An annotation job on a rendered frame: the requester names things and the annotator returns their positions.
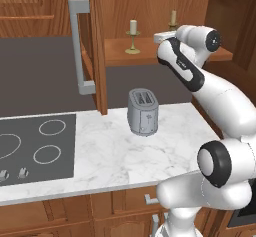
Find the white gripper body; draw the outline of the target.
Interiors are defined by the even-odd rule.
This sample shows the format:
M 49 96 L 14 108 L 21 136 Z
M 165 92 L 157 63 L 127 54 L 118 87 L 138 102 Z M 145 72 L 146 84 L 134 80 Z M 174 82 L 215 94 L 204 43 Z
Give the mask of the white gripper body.
M 156 33 L 154 35 L 154 42 L 155 43 L 161 43 L 162 41 L 174 37 L 176 34 L 175 31 L 167 31 L 167 32 L 161 32 L 161 33 Z

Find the cream candle on brass holder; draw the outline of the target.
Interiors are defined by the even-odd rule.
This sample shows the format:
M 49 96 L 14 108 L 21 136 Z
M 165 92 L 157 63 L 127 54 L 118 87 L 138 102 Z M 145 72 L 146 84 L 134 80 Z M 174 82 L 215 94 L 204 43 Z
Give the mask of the cream candle on brass holder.
M 137 21 L 132 19 L 130 21 L 130 29 L 126 32 L 127 35 L 129 35 L 132 39 L 131 41 L 131 47 L 126 49 L 125 52 L 130 55 L 139 54 L 140 50 L 135 47 L 135 37 L 140 34 L 140 32 L 137 30 Z
M 177 29 L 177 12 L 173 10 L 170 16 L 170 22 L 168 23 L 168 27 L 170 31 L 175 31 Z

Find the open wooden cabinet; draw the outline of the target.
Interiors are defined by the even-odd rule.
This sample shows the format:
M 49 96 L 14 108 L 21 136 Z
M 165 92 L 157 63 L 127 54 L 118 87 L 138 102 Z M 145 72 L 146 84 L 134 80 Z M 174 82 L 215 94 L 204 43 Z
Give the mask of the open wooden cabinet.
M 157 62 L 154 35 L 166 32 L 171 12 L 177 12 L 181 25 L 205 25 L 221 34 L 221 47 L 212 61 L 230 61 L 247 0 L 102 0 L 105 60 L 108 66 L 150 65 Z M 137 21 L 135 47 L 139 54 L 125 52 L 131 47 L 126 34 L 130 21 Z

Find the wooden cabinet door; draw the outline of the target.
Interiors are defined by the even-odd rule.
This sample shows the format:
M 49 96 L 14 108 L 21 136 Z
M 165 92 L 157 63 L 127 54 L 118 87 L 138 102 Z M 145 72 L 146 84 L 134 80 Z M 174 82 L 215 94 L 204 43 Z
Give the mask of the wooden cabinet door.
M 90 12 L 80 14 L 79 31 L 85 76 L 93 80 L 96 93 L 93 95 L 96 108 L 107 114 L 107 89 L 102 0 L 89 0 Z
M 256 48 L 256 0 L 248 0 L 237 38 L 233 62 L 247 70 Z

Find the grey toaster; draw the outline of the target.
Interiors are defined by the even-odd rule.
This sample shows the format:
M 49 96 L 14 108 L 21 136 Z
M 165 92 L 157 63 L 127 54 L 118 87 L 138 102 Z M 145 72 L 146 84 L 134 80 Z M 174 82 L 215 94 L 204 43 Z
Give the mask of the grey toaster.
M 151 136 L 158 130 L 159 103 L 152 91 L 135 88 L 129 91 L 127 121 L 139 136 Z

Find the dark grey hob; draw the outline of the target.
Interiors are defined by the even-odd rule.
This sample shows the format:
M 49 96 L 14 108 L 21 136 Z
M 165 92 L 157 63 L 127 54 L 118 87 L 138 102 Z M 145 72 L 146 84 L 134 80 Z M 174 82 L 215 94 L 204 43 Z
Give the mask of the dark grey hob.
M 72 178 L 75 132 L 75 114 L 1 119 L 0 171 L 9 178 L 0 186 Z M 22 167 L 25 179 L 18 178 Z

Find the wooden drawer front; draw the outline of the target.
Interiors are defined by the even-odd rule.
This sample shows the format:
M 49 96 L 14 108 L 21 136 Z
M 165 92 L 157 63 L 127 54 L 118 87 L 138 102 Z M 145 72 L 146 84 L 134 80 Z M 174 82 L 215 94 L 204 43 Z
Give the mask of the wooden drawer front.
M 156 187 L 149 186 L 93 194 L 91 196 L 93 215 L 96 218 L 107 218 L 117 214 L 160 210 L 159 204 L 146 204 L 145 194 L 155 198 Z
M 0 237 L 94 237 L 85 196 L 0 207 Z

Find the wooden cupboard door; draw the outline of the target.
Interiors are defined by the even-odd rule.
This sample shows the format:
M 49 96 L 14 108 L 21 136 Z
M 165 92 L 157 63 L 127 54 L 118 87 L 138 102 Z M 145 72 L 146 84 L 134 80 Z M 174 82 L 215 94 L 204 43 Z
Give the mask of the wooden cupboard door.
M 163 222 L 161 212 L 157 211 L 95 219 L 95 237 L 150 237 L 153 215 L 158 216 L 159 223 Z

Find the black appliance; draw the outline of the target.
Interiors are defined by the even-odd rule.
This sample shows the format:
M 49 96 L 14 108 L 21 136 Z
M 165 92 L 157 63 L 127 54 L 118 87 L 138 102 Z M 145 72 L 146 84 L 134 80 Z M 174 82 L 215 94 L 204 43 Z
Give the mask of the black appliance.
M 233 212 L 228 228 L 256 223 L 256 179 L 251 179 L 249 184 L 252 189 L 251 201 L 246 207 Z

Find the closed wooden wall cabinet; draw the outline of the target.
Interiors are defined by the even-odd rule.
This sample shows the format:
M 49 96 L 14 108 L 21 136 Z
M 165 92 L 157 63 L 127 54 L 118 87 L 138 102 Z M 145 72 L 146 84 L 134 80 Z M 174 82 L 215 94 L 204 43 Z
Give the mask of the closed wooden wall cabinet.
M 0 0 L 0 38 L 70 35 L 68 0 Z

